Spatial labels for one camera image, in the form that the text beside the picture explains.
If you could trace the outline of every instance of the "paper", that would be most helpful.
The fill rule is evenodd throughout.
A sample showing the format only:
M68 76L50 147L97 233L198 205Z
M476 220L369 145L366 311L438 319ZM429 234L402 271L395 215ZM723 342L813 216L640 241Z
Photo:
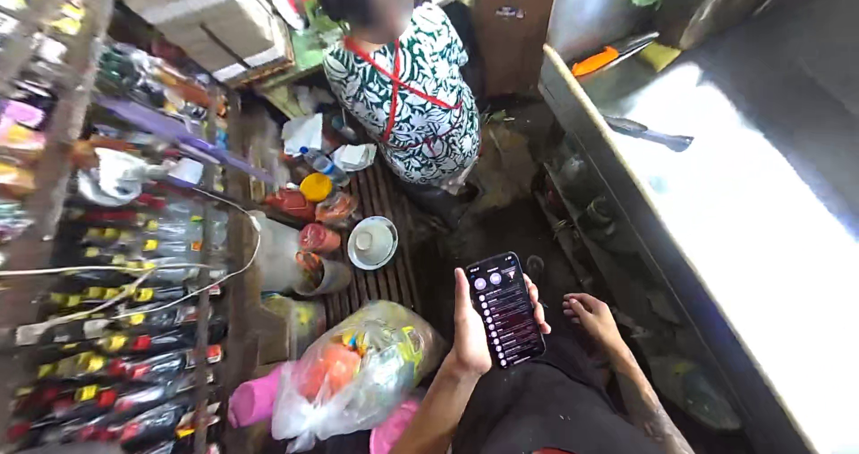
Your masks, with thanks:
M376 146L374 144L344 145L332 154L334 163L346 172L367 169L373 165Z
M284 153L298 157L301 148L322 149L322 114L305 115L292 119L284 124L281 132L284 140Z

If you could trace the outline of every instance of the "dark app interface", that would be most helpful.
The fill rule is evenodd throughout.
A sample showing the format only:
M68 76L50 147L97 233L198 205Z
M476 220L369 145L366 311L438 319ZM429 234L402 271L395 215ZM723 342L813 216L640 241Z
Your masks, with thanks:
M542 355L543 337L515 255L496 256L469 267L468 282L496 365L508 368Z

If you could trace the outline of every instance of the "woman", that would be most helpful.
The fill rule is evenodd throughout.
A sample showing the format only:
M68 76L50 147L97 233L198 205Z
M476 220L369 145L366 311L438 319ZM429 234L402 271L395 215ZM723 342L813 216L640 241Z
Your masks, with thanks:
M349 22L323 62L341 105L379 143L407 192L457 194L478 158L480 120L459 72L468 55L450 20L413 0L319 2L331 19Z

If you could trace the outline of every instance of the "white plastic jug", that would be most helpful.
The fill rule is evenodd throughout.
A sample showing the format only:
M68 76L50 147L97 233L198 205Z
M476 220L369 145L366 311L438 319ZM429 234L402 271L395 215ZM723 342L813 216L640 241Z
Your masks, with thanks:
M302 280L301 270L295 262L298 252L298 229L282 225L265 217L260 211L252 211L260 225L260 243L256 263L262 273L263 292L282 292L294 289Z

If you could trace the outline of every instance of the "white cable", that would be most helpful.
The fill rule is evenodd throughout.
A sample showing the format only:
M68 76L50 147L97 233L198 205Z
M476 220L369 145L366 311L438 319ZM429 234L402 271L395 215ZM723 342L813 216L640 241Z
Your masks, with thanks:
M146 314L146 313L151 313L153 311L165 310L167 308L170 308L171 306L178 305L179 303L182 303L183 301L187 300L190 297L199 295L200 292L203 292L205 290L208 290L209 288L213 288L215 286L218 286L219 284L222 284L224 281L229 280L230 278L232 278L233 276L235 276L237 274L242 274L242 273L246 272L247 269L251 267L254 260L257 259L257 253L259 252L259 245L262 243L262 233L261 233L262 226L260 226L257 218L254 218L252 216L252 214L250 212L248 212L244 207L239 206L238 204L232 202L231 200L224 199L224 198L218 197L216 195L212 195L212 194L204 191L203 189L198 189L196 187L194 188L194 190L199 192L200 194L207 195L212 199L220 200L220 202L224 202L226 204L229 204L232 207L235 207L239 211L242 211L251 220L251 224L253 225L253 229L257 233L257 243L256 243L256 246L253 248L253 254L251 255L251 259L239 271L227 274L226 276L224 276L220 280L215 281L212 284L208 284L207 286L204 286L197 291L188 293L187 295L185 295L185 296L183 296L183 297L181 297L181 298L179 298L173 302L170 302L166 305L161 305L161 306L158 306L156 308L149 309L149 310L143 310L143 311L136 310L132 313L124 313L121 315L117 315L116 317L112 317L111 320L118 320L119 318L130 317L131 315ZM165 264L165 265L158 265L156 267L151 267L151 268L131 268L131 267L117 267L117 266L55 267L55 268L48 268L48 269L27 269L27 270L18 270L18 271L0 271L0 277L23 276L23 275L31 275L31 274L65 273L68 271L98 271L98 270L103 271L103 270L107 270L107 271L144 272L144 274L141 275L140 278L137 278L133 284L130 284L128 288L123 289L122 293L120 293L119 295L115 296L110 301L105 302L102 305L99 305L99 306L97 306L91 310L88 310L88 311L81 311L78 313L72 313L72 314L67 315L65 317L53 318L53 319L50 319L46 322L36 324L36 325L40 325L40 326L44 326L45 328L48 328L48 327L51 327L53 325L58 325L60 323L73 321L78 317L87 317L89 315L92 315L93 313L104 310L105 308L108 308L112 305L116 305L119 301L121 301L121 300L125 299L126 297L128 297L129 295L131 295L137 289L137 287L145 281L146 278L148 278L152 273L155 273L156 270L158 270L158 269L177 269L177 268L182 268L182 267L204 267L204 268L208 268L208 269L215 269L216 268L216 267L212 267L209 265L196 264L196 263Z
M246 272L246 271L247 271L247 269L251 267L251 265L253 264L254 260L256 260L256 259L257 259L257 253L259 252L259 245L262 243L262 233L261 233L262 226L260 226L259 221L257 220L257 218L254 218L254 217L252 216L252 214L251 214L250 212L248 212L244 207L239 206L238 204L236 204L236 203L232 202L231 200L227 200L227 199L224 199L224 198L220 198L220 197L218 197L218 196L216 196L216 195L212 195L212 194L210 194L210 193L207 193L207 192L206 192L206 191L204 191L203 189L198 189L198 188L196 188L196 187L194 188L194 190L195 190L195 191L197 191L197 192L199 192L199 193L201 193L201 194L207 195L207 196L209 196L209 197L211 197L211 198L213 198L213 199L217 199L217 200L220 200L221 202L225 202L225 203L227 203L227 204L231 205L232 207L235 207L235 208L236 208L236 209L238 209L239 211L242 211L242 212L243 212L243 213L244 213L244 214L245 214L245 215L246 215L246 216L251 220L251 224L253 225L253 229L254 229L254 230L256 231L256 233L257 233L257 244L256 244L256 246L254 246L254 248L253 248L253 254L251 255L251 259L250 259L250 261L248 261L248 262L247 262L247 264L245 264L245 266L243 266L243 267L242 267L242 269L240 269L239 271L236 271L236 272L230 273L230 274L228 274L228 275L224 276L223 278L221 278L220 280L218 280L218 281L216 281L216 282L214 282L214 283L212 283L212 284L209 284L209 285L207 285L207 286L204 286L204 287L200 288L199 290L197 290L197 291L195 291L195 292L188 293L187 295L185 295L185 296L183 296L183 297L181 297L181 298L179 298L179 299L177 299L177 300L175 300L175 301L172 301L172 302L170 302L170 303L168 303L168 304L166 304L166 305L161 305L161 306L158 306L158 307L156 307L156 308L152 308L152 309L150 309L150 310L134 311L134 312L132 312L132 313L123 313L123 314L121 314L121 315L117 315L116 317L112 317L112 318L111 318L111 320L118 320L119 318L130 317L130 316L132 316L132 315L137 315L137 314L139 314L139 313L144 313L144 314L145 314L145 313L151 313L151 312L153 312L153 311L158 311L158 310L166 310L167 308L170 308L171 306L178 305L179 303L182 303L183 301L187 300L187 299L188 299L188 298L190 298L190 297L193 297L193 296L199 295L199 293L200 293L200 292L203 292L203 291L205 291L205 290L208 290L209 288L213 288L213 287L215 287L215 286L218 286L219 284L223 283L223 282L224 282L224 281L226 281L226 280L229 280L230 278L232 278L232 277L233 277L233 276L235 276L236 274L242 274L242 273Z

